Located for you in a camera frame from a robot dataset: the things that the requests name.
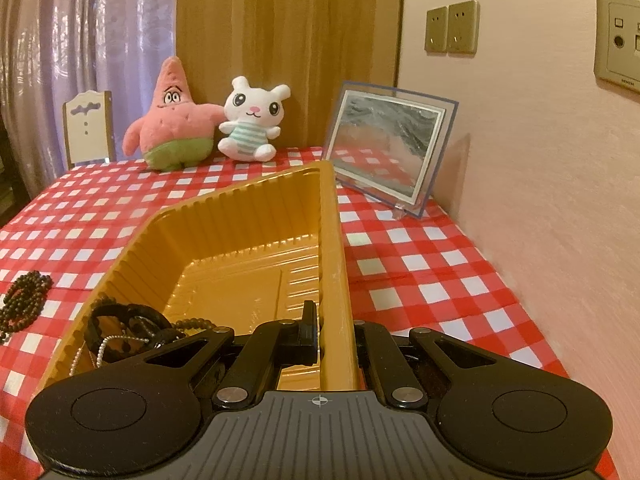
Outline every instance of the yellow plastic container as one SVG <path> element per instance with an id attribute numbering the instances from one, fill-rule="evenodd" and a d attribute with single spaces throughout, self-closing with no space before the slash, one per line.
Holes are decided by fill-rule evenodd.
<path id="1" fill-rule="evenodd" d="M 68 377 L 91 305 L 106 294 L 174 322 L 210 319 L 236 334 L 319 311 L 319 365 L 283 371 L 282 390 L 355 390 L 357 360 L 330 162 L 185 200 L 151 217 L 86 300 L 36 391 Z M 76 373 L 93 368 L 83 350 Z"/>

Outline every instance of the miniature chair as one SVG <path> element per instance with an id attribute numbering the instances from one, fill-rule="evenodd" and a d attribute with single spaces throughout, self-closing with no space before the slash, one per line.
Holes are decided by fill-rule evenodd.
<path id="1" fill-rule="evenodd" d="M 69 169 L 92 160 L 115 160 L 110 91 L 78 94 L 63 104 L 62 117 Z"/>

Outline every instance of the plush toy eye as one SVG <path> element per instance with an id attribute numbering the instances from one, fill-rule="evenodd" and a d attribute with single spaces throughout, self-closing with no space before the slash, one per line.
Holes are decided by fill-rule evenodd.
<path id="1" fill-rule="evenodd" d="M 234 97 L 234 106 L 240 106 L 245 101 L 246 96 L 244 94 L 236 94 L 236 97 Z"/>

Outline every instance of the crosshair mark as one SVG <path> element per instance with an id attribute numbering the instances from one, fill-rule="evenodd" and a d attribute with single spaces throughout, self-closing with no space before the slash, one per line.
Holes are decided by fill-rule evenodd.
<path id="1" fill-rule="evenodd" d="M 311 399 L 309 402 L 314 403 L 318 408 L 321 408 L 322 406 L 324 406 L 326 403 L 331 402 L 329 399 L 327 399 L 325 396 L 322 395 L 318 395 L 316 397 L 314 397 L 313 399 Z"/>

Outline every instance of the pink starfish plush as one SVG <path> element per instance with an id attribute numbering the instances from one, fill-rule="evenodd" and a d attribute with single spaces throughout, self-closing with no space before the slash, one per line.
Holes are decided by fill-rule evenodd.
<path id="1" fill-rule="evenodd" d="M 216 127 L 226 120 L 222 106 L 197 105 L 176 56 L 164 60 L 149 111 L 127 129 L 122 151 L 130 156 L 140 146 L 152 170 L 196 166 L 213 150 Z"/>

